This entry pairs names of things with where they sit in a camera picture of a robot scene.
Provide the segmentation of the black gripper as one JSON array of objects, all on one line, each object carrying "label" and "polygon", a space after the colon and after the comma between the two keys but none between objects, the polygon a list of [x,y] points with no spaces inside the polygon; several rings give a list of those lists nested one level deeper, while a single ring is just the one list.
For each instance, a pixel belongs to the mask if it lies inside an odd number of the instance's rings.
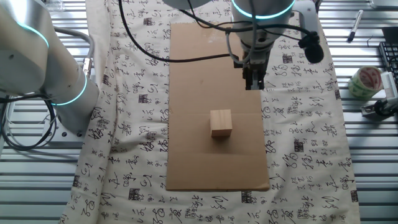
[{"label": "black gripper", "polygon": [[247,60],[243,63],[243,78],[245,79],[246,89],[263,90],[264,75],[266,73],[268,59],[262,58],[254,63]]}]

